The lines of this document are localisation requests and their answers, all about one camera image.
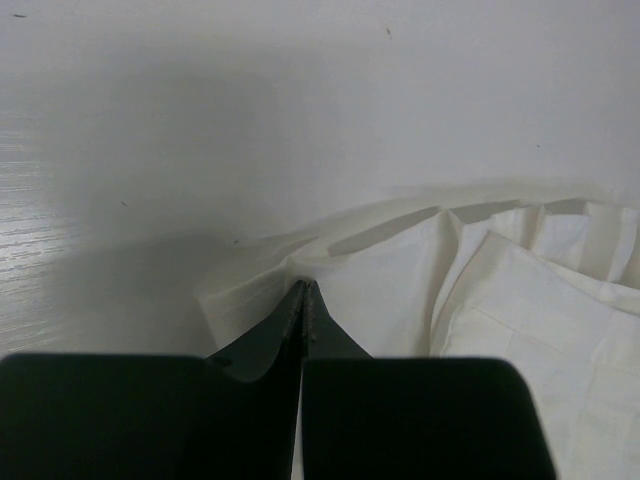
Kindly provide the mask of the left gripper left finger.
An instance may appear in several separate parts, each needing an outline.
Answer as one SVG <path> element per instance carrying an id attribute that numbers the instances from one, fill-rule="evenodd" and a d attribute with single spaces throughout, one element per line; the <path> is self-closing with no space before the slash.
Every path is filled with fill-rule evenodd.
<path id="1" fill-rule="evenodd" d="M 289 478 L 305 292 L 206 358 L 4 358 L 2 477 Z"/>

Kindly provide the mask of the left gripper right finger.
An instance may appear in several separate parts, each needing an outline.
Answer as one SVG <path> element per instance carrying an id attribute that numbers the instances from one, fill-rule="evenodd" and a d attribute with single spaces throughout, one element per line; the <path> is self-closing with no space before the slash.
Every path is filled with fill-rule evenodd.
<path id="1" fill-rule="evenodd" d="M 374 358 L 305 295 L 308 479 L 552 479 L 532 396 L 497 358 Z"/>

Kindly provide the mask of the white pleated skirt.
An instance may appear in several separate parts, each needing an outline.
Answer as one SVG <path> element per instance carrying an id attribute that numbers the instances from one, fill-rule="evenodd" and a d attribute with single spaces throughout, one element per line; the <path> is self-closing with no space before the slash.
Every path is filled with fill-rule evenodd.
<path id="1" fill-rule="evenodd" d="M 195 297 L 226 346 L 298 279 L 371 354 L 511 362 L 562 478 L 638 477 L 637 205 L 520 183 L 389 200 L 242 247 Z"/>

